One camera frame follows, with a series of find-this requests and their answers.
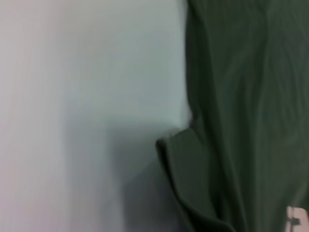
white surface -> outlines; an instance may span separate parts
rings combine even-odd
[[[188,121],[184,18],[179,0],[0,2],[1,232],[175,224],[152,161]]]

green fabric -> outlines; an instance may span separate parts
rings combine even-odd
[[[191,232],[309,210],[309,1],[188,0],[190,128],[157,142]]]

white wall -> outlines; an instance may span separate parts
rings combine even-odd
[[[154,144],[188,121],[184,9],[0,2],[1,232],[177,230]]]

green garment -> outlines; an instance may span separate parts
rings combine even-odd
[[[284,232],[309,211],[309,0],[188,2],[192,123],[156,144],[183,219]]]

dark green cloth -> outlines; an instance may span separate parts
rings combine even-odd
[[[157,142],[191,232],[309,210],[309,1],[188,0],[190,128]]]

